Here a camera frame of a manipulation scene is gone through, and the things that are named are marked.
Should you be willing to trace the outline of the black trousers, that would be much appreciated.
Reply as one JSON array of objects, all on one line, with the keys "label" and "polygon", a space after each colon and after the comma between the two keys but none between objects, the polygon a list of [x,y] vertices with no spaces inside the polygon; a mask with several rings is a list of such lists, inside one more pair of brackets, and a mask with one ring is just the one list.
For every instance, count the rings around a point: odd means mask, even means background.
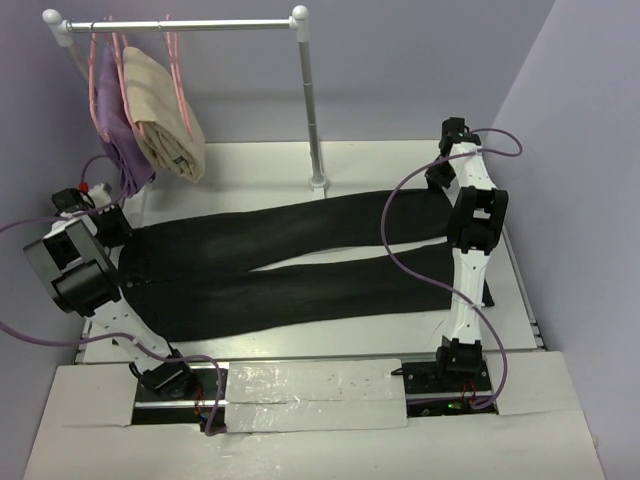
[{"label": "black trousers", "polygon": [[123,293],[171,342],[446,310],[452,206],[439,189],[373,191],[136,229]]}]

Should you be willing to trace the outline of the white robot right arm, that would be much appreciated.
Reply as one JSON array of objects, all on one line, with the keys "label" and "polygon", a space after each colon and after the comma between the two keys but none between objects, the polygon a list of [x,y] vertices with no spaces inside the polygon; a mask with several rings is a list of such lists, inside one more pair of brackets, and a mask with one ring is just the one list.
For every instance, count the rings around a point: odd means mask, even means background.
[{"label": "white robot right arm", "polygon": [[480,316],[486,269],[498,245],[509,195],[491,180],[478,134],[463,118],[442,123],[440,164],[427,170],[430,187],[449,188],[458,194],[447,226],[447,242],[454,262],[451,308],[442,343],[436,353],[434,377],[447,391],[455,391],[482,366]]}]

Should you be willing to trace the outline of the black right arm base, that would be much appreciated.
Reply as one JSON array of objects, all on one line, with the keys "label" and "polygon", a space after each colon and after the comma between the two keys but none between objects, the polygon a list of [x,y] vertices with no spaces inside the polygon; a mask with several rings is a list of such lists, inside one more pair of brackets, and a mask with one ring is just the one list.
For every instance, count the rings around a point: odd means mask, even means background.
[{"label": "black right arm base", "polygon": [[470,379],[445,377],[437,372],[435,361],[402,362],[390,373],[403,380],[406,412],[409,418],[494,414],[494,404],[474,409],[475,402],[486,401],[493,393],[485,361]]}]

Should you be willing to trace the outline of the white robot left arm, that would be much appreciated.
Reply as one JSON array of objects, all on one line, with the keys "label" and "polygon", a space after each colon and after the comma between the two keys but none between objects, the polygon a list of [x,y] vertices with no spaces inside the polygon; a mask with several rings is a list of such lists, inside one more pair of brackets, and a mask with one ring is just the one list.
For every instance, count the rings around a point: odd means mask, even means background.
[{"label": "white robot left arm", "polygon": [[23,252],[54,303],[118,336],[129,368],[162,398],[183,399],[196,391],[196,375],[180,352],[153,332],[124,298],[109,251],[132,234],[107,184],[81,184],[52,195],[58,216],[50,231]]}]

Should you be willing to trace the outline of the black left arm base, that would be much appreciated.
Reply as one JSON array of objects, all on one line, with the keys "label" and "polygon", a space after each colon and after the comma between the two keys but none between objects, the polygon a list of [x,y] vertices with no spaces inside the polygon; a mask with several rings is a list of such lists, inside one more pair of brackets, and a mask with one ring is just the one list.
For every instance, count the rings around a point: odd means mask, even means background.
[{"label": "black left arm base", "polygon": [[201,433],[223,433],[225,425],[224,388],[228,370],[218,379],[214,367],[192,366],[190,380],[173,384],[172,390],[154,391],[138,381],[131,415],[135,426],[197,426]]}]

